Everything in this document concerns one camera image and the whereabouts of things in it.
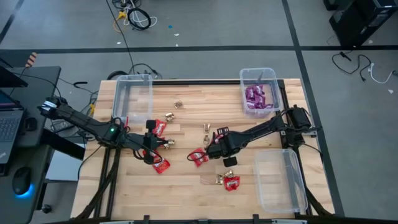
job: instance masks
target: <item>black computer tower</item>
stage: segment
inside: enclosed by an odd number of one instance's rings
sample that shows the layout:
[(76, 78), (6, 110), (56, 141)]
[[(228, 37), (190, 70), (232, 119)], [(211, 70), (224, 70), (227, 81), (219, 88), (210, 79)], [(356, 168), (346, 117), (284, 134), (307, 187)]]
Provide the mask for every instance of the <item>black computer tower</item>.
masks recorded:
[(329, 23), (342, 46), (359, 47), (396, 10), (398, 0), (350, 0), (339, 6)]
[(325, 4), (327, 10), (334, 11), (338, 9), (340, 3), (343, 1), (346, 0), (323, 0), (323, 3)]

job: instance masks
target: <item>computer mouse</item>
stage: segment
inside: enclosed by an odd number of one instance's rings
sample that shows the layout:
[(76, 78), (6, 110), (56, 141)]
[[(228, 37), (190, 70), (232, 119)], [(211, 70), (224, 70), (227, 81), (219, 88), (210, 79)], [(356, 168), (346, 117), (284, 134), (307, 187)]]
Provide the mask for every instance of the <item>computer mouse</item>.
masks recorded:
[(29, 167), (19, 168), (12, 178), (12, 189), (16, 195), (22, 195), (29, 190), (32, 171)]

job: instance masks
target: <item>black desk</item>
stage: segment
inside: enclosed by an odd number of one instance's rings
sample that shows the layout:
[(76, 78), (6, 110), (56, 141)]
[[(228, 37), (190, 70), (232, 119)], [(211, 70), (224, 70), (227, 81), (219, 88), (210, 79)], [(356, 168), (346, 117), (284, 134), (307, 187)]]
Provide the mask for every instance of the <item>black desk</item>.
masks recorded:
[[(24, 68), (10, 68), (15, 73), (21, 73)], [(24, 75), (46, 79), (57, 84), (60, 67), (32, 67), (25, 70)], [(23, 131), (17, 137), (17, 148), (9, 164), (8, 175), (0, 177), (0, 222), (29, 223), (33, 211), (40, 209), (44, 197), (45, 175), (50, 164), (53, 149), (67, 153), (78, 159), (83, 159), (84, 149), (70, 141), (53, 134), (44, 128), (46, 118), (40, 115), (38, 106), (46, 97), (54, 95), (55, 87), (43, 80), (32, 77), (21, 77), (29, 85), (26, 88), (15, 88), (11, 97), (18, 100), (27, 110), (27, 117), (37, 120), (37, 130)], [(10, 93), (12, 88), (2, 88)], [(12, 191), (12, 177), (15, 171), (28, 166), (32, 169), (32, 189), (24, 197), (17, 197)]]

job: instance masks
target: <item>laptop keyboard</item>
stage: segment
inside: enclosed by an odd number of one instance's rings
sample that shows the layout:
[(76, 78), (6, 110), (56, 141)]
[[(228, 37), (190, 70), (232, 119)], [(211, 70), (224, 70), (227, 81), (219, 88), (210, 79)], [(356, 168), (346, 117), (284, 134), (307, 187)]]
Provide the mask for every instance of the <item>laptop keyboard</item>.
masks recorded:
[(0, 142), (13, 141), (20, 118), (0, 118)]

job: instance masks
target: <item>blue light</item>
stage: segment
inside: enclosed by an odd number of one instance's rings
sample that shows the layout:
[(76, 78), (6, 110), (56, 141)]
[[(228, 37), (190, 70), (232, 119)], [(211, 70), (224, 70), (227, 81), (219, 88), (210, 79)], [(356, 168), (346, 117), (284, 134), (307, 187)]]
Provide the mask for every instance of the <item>blue light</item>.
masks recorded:
[(25, 192), (25, 193), (23, 193), (21, 195), (15, 195), (15, 197), (17, 197), (17, 198), (28, 198), (28, 197), (30, 197), (33, 194), (33, 189), (34, 189), (33, 184), (30, 184), (29, 189), (27, 189), (27, 192)]

